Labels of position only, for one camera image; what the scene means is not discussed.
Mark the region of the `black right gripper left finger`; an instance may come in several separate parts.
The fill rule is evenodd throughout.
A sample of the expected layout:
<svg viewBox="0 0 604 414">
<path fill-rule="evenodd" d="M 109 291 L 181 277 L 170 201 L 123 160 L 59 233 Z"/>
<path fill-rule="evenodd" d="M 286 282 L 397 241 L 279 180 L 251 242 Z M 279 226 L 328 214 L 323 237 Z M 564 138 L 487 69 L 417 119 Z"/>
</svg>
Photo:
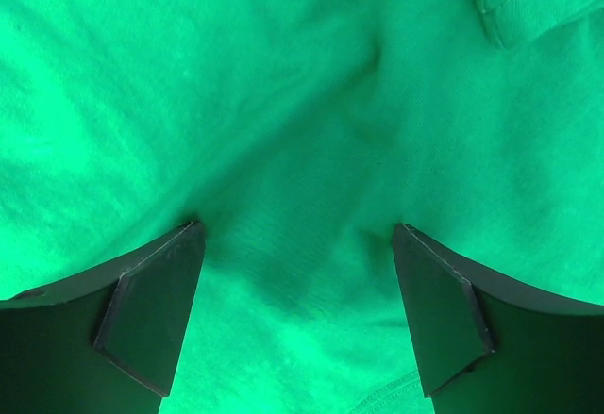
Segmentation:
<svg viewBox="0 0 604 414">
<path fill-rule="evenodd" d="M 156 413 L 171 393 L 205 253 L 190 222 L 1 304 L 5 413 Z"/>
</svg>

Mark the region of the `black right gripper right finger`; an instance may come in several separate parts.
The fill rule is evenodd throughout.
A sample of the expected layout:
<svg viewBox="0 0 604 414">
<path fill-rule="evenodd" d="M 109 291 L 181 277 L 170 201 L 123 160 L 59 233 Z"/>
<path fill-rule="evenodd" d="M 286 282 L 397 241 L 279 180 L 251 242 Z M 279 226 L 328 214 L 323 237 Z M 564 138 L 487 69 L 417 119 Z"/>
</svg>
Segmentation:
<svg viewBox="0 0 604 414">
<path fill-rule="evenodd" d="M 541 290 L 398 224 L 394 263 L 438 413 L 599 413 L 603 308 Z"/>
</svg>

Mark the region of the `green t shirt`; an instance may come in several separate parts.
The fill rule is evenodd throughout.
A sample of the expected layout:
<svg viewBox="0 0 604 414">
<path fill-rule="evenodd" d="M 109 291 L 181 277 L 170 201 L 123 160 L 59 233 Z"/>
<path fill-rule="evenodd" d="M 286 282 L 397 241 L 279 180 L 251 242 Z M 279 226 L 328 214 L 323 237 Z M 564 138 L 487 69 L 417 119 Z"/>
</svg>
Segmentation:
<svg viewBox="0 0 604 414">
<path fill-rule="evenodd" d="M 391 236 L 603 300 L 603 0 L 1 0 L 1 294 L 192 219 L 165 413 L 428 413 Z"/>
</svg>

